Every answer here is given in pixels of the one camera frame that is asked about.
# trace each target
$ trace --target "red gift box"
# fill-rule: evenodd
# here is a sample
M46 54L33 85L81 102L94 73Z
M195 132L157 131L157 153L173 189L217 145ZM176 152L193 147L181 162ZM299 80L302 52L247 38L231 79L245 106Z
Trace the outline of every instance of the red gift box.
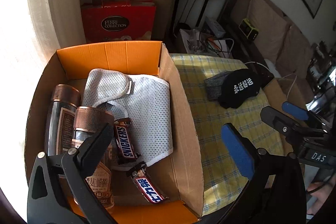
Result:
M87 42L151 40L155 9L155 4L150 1L83 6L82 20Z

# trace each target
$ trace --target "bottle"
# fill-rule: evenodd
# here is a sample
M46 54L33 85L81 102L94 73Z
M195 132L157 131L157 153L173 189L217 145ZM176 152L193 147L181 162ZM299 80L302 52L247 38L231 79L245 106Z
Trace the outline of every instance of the bottle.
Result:
M72 86L57 85L47 115L44 149L48 156L64 154L72 147L75 111L81 94Z
M114 116L111 112L95 107L78 107L73 124L72 147L80 147L85 139L91 137L104 122L114 126ZM106 209L114 206L111 185L112 173L108 167L111 159L112 145L110 144L93 175L86 178L91 190Z

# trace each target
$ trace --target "yellow plaid tablecloth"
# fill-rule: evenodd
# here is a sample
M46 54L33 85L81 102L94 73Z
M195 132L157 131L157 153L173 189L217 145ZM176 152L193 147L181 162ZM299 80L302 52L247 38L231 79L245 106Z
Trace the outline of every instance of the yellow plaid tablecloth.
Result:
M222 71L246 68L240 60L186 54L171 57L179 70L198 135L204 177L203 215L207 215L233 202L247 182L221 140L222 125L231 122L256 148L263 147L270 154L283 155L283 148L279 133L260 119L261 109L268 106L262 90L238 109L224 109L218 102L207 100L204 80Z

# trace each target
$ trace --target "white mesh bag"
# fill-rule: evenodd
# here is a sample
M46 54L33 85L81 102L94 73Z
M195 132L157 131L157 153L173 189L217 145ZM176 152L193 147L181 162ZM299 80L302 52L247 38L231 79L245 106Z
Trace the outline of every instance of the white mesh bag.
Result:
M166 81L152 75L94 69L87 79L82 105L111 111L115 119L131 119L132 144L141 156L136 162L118 165L114 144L112 169L129 170L140 161L151 166L173 152Z

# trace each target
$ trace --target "orange box flap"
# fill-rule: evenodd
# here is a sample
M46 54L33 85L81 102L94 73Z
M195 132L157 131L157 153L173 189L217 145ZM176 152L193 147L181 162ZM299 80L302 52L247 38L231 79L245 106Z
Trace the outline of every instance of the orange box flap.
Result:
M68 197L74 213L85 217L72 197ZM197 217L184 206L182 200L148 206L114 206L108 212L118 224L192 224Z
M161 44L161 41L102 42L63 48L57 50L57 55L69 80L85 79L96 68L129 75L158 75Z

